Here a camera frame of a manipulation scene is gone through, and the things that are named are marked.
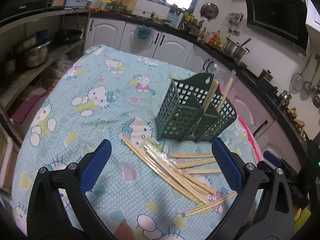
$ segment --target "metal shelf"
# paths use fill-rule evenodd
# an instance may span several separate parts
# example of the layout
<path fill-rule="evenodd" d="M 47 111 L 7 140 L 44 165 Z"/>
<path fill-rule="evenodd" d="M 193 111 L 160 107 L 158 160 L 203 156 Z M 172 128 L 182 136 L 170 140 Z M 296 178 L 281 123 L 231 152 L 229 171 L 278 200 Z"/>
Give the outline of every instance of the metal shelf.
<path fill-rule="evenodd" d="M 75 47 L 82 45 L 84 40 L 79 40 L 73 44 L 63 45 L 52 52 L 49 53 L 48 59 L 44 62 L 41 66 L 30 69 L 23 74 L 21 74 L 15 81 L 12 82 L 10 87 L 0 95 L 0 101 L 3 105 L 4 109 L 7 111 L 12 103 L 16 100 L 18 95 L 30 84 L 37 75 L 39 75 L 42 71 L 44 71 L 49 65 L 59 59 L 62 55 L 66 54 L 70 50 L 74 49 Z"/>
<path fill-rule="evenodd" d="M 90 9 L 77 9 L 78 13 L 85 13 L 85 12 L 90 12 Z M 0 35 L 2 33 L 5 33 L 6 31 L 17 27 L 21 24 L 25 24 L 27 22 L 31 22 L 31 21 L 37 21 L 40 20 L 42 18 L 46 18 L 46 17 L 51 17 L 51 16 L 56 16 L 56 15 L 65 15 L 65 14 L 72 14 L 72 13 L 76 13 L 75 10 L 73 9 L 64 9 L 64 10 L 59 10 L 59 11 L 52 11 L 52 12 L 44 12 L 44 13 L 38 13 L 35 15 L 31 15 L 31 16 L 27 16 L 24 18 L 21 18 L 19 20 L 16 20 L 14 22 L 8 23 L 7 25 L 3 26 L 0 28 Z"/>

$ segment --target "cabinet handle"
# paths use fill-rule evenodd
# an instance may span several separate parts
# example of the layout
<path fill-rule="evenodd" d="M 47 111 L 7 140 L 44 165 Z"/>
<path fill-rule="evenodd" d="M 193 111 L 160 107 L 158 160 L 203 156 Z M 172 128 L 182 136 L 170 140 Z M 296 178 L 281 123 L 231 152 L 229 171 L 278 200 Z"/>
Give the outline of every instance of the cabinet handle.
<path fill-rule="evenodd" d="M 255 137 L 256 136 L 256 134 L 261 130 L 261 128 L 264 126 L 264 125 L 266 125 L 266 124 L 268 124 L 268 120 L 265 120 L 264 122 L 263 122 L 263 124 L 261 124 L 254 132 L 253 132 L 253 137 Z"/>
<path fill-rule="evenodd" d="M 157 38 L 156 38 L 155 44 L 157 44 L 157 41 L 158 41 L 158 38 L 159 38 L 159 34 L 160 33 L 157 34 Z"/>
<path fill-rule="evenodd" d="M 211 63 L 213 63 L 213 61 L 211 61 L 211 62 L 208 64 L 207 68 L 205 69 L 205 72 L 206 72 L 206 73 L 208 72 L 208 67 L 210 66 Z"/>
<path fill-rule="evenodd" d="M 207 59 L 204 63 L 203 63 L 203 66 L 202 66 L 202 69 L 204 70 L 204 65 L 207 63 L 207 61 L 209 61 L 210 59 Z"/>
<path fill-rule="evenodd" d="M 162 45 L 162 42 L 163 42 L 163 40 L 164 40 L 164 36 L 165 36 L 165 35 L 162 36 L 162 41 L 161 41 L 161 43 L 160 43 L 160 46 Z"/>
<path fill-rule="evenodd" d="M 92 20 L 91 25 L 90 25 L 90 31 L 92 31 L 92 24 L 93 24 L 94 20 Z"/>

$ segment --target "kitchen counter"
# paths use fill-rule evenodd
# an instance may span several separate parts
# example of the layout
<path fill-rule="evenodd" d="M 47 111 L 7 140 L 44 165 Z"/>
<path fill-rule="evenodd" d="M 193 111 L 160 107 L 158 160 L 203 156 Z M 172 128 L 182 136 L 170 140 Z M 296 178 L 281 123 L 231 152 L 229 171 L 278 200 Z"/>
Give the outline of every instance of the kitchen counter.
<path fill-rule="evenodd" d="M 295 150 L 297 157 L 301 164 L 303 164 L 305 159 L 306 152 L 306 143 L 302 140 L 302 137 L 292 124 L 292 122 L 287 118 L 285 111 L 279 108 L 276 105 L 276 101 L 271 99 L 265 92 L 263 92 L 256 82 L 257 77 L 250 72 L 248 69 L 240 69 L 233 63 L 233 59 L 224 53 L 223 51 L 209 47 L 203 43 L 200 43 L 196 40 L 196 37 L 191 36 L 189 34 L 185 34 L 183 32 L 179 32 L 176 29 L 170 28 L 166 25 L 157 25 L 153 22 L 135 15 L 124 15 L 121 13 L 114 12 L 96 12 L 92 13 L 91 17 L 96 18 L 108 18 L 120 21 L 126 21 L 133 24 L 143 24 L 147 27 L 153 27 L 158 31 L 166 32 L 177 37 L 180 37 L 186 41 L 189 41 L 196 46 L 200 47 L 212 57 L 217 59 L 223 65 L 225 65 L 230 70 L 236 70 L 236 75 L 239 80 L 246 86 L 248 89 L 256 96 L 256 98 L 260 101 L 260 103 L 265 107 L 265 109 L 269 112 L 271 117 L 279 123 L 283 131 L 286 133 L 290 143 L 292 144 L 293 149 Z"/>

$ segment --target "black range hood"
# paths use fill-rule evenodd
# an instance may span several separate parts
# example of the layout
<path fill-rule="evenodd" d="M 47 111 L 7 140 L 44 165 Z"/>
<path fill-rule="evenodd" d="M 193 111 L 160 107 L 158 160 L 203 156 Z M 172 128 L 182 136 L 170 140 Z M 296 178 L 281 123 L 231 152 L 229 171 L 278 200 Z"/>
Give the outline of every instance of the black range hood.
<path fill-rule="evenodd" d="M 308 31 L 305 0 L 246 0 L 247 26 L 265 30 L 306 56 Z"/>

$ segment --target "green plastic basket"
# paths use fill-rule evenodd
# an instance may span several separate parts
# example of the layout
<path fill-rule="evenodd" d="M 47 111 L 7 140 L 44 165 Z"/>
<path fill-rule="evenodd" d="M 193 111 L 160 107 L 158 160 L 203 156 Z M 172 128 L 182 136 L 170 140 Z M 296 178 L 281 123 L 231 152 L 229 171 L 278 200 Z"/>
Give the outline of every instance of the green plastic basket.
<path fill-rule="evenodd" d="M 205 114 L 201 108 L 213 78 L 210 73 L 200 73 L 185 80 L 171 80 L 156 117 L 158 139 L 212 141 L 234 122 L 236 111 L 228 99 L 220 114 L 216 110 L 223 97 L 220 87 Z"/>

